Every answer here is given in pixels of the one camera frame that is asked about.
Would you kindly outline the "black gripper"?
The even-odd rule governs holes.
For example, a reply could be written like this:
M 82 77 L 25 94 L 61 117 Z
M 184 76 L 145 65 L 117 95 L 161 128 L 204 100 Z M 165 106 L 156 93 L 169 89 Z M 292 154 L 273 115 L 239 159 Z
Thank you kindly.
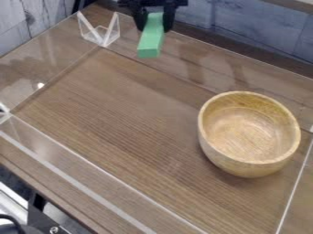
M 173 29 L 177 8 L 188 6 L 189 0 L 118 0 L 120 7 L 136 8 L 134 21 L 140 31 L 145 29 L 149 20 L 149 11 L 145 7 L 164 7 L 164 32 Z

